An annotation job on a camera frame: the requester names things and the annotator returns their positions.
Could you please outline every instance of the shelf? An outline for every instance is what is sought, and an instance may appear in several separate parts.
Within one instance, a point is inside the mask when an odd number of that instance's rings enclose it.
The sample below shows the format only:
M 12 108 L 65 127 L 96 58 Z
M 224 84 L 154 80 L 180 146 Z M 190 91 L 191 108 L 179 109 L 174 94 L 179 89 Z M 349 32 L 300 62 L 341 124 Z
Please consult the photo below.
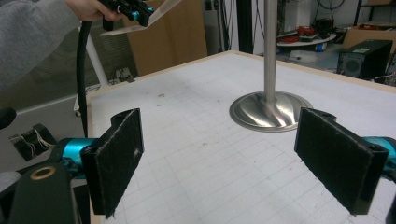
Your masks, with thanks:
M 361 5 L 361 7 L 395 7 L 395 6 L 396 3 L 378 4 L 378 5 L 368 5 L 368 4 Z

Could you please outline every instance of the gray sleeve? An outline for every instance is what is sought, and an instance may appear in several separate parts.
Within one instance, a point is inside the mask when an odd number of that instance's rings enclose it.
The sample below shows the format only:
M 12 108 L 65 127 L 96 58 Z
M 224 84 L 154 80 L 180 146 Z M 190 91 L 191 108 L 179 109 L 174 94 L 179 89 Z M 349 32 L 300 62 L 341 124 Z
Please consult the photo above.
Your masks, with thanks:
M 64 0 L 16 0 L 0 7 L 0 91 L 26 75 L 80 22 Z

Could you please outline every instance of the white table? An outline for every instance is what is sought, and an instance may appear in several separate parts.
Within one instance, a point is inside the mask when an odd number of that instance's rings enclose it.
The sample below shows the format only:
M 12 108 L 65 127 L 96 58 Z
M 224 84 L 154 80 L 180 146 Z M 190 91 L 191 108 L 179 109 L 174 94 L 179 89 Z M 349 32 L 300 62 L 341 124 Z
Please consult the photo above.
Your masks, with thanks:
M 90 96 L 90 136 L 141 109 L 145 153 L 115 217 L 96 223 L 384 223 L 396 186 L 381 179 L 367 216 L 348 211 L 294 152 L 296 131 L 259 133 L 229 116 L 263 89 L 262 57 L 235 51 Z M 276 90 L 297 94 L 360 136 L 396 138 L 396 89 L 278 62 Z

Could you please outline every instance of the hand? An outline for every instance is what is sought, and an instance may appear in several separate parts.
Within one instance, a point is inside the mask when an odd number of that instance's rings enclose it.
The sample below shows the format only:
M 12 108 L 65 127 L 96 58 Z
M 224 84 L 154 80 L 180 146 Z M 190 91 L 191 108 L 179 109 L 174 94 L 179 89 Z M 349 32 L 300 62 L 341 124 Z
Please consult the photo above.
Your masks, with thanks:
M 105 16 L 107 21 L 118 21 L 122 18 L 117 13 L 100 3 L 98 0 L 65 0 L 81 21 L 97 21 Z

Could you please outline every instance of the round metal stand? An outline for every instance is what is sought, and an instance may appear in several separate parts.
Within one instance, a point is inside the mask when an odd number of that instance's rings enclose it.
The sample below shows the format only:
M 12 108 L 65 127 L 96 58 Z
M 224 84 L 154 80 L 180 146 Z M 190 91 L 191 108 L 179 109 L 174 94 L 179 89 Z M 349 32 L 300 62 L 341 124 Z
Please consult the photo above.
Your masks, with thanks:
M 304 98 L 275 92 L 277 1 L 264 1 L 264 91 L 238 98 L 230 107 L 231 118 L 239 125 L 261 132 L 285 132 L 297 128 Z
M 237 99 L 230 107 L 231 118 L 242 127 L 260 132 L 285 132 L 297 128 L 301 107 L 312 107 L 304 98 L 276 92 L 271 104 L 262 91 Z

